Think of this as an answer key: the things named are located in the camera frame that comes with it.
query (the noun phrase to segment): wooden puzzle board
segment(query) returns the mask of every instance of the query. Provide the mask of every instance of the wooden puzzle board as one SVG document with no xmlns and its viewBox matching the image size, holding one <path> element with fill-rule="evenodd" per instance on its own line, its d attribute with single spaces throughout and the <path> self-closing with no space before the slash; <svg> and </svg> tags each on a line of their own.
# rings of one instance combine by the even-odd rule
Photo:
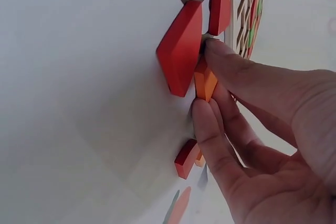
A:
<svg viewBox="0 0 336 224">
<path fill-rule="evenodd" d="M 232 0 L 232 19 L 225 31 L 225 42 L 244 58 L 251 55 L 259 28 L 262 4 L 263 0 Z"/>
</svg>

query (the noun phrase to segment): red diamond-shaped block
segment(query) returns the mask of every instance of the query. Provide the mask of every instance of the red diamond-shaped block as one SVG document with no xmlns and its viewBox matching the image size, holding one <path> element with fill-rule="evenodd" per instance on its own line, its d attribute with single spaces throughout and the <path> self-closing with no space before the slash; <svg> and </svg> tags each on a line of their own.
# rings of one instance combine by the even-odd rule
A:
<svg viewBox="0 0 336 224">
<path fill-rule="evenodd" d="M 230 0 L 211 0 L 209 33 L 218 36 L 229 26 L 231 19 Z"/>
<path fill-rule="evenodd" d="M 202 2 L 188 1 L 156 50 L 172 94 L 186 95 L 197 65 L 201 39 Z"/>
</svg>

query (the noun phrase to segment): fingernail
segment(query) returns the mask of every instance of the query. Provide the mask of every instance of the fingernail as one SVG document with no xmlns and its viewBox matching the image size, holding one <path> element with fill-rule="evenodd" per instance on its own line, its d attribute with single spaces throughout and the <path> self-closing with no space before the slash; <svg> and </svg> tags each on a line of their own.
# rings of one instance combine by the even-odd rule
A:
<svg viewBox="0 0 336 224">
<path fill-rule="evenodd" d="M 208 39 L 206 41 L 206 48 L 219 56 L 235 54 L 231 47 L 216 39 Z"/>
</svg>

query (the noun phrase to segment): orange wooden block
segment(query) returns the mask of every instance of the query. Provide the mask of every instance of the orange wooden block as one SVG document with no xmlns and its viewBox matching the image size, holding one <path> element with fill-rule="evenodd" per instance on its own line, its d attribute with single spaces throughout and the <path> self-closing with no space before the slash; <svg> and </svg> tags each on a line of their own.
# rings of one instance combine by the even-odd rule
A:
<svg viewBox="0 0 336 224">
<path fill-rule="evenodd" d="M 209 33 L 218 36 L 229 26 L 231 19 L 230 0 L 211 0 Z"/>
<path fill-rule="evenodd" d="M 195 160 L 195 165 L 197 165 L 198 167 L 203 167 L 204 164 L 205 164 L 205 159 L 204 159 L 203 153 L 200 151 L 200 153 L 198 154 Z"/>
<path fill-rule="evenodd" d="M 202 38 L 202 3 L 188 1 L 159 44 L 156 54 L 170 91 L 184 97 L 193 79 Z"/>
<path fill-rule="evenodd" d="M 196 96 L 209 101 L 217 85 L 217 78 L 208 68 L 205 58 L 201 58 L 195 69 Z"/>
<path fill-rule="evenodd" d="M 182 147 L 175 159 L 175 167 L 180 178 L 187 179 L 200 152 L 195 139 L 190 139 Z"/>
</svg>

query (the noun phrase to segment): orange hexagon block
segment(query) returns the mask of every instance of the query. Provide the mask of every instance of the orange hexagon block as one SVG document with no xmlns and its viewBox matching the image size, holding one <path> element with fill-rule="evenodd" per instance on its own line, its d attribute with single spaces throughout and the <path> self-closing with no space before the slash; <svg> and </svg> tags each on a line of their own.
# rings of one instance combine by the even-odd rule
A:
<svg viewBox="0 0 336 224">
<path fill-rule="evenodd" d="M 187 179 L 200 152 L 195 139 L 190 139 L 182 147 L 175 159 L 175 168 L 180 178 Z"/>
<path fill-rule="evenodd" d="M 231 19 L 230 0 L 211 0 L 209 33 L 218 36 L 229 26 Z"/>
<path fill-rule="evenodd" d="M 201 39 L 202 3 L 188 1 L 156 50 L 172 94 L 186 95 L 197 65 Z"/>
<path fill-rule="evenodd" d="M 197 165 L 198 167 L 203 167 L 204 164 L 205 164 L 205 159 L 204 159 L 203 153 L 200 151 L 200 153 L 198 154 L 195 160 L 195 165 Z"/>
<path fill-rule="evenodd" d="M 205 61 L 201 58 L 195 69 L 196 96 L 205 101 L 209 101 L 217 85 L 217 78 Z"/>
</svg>

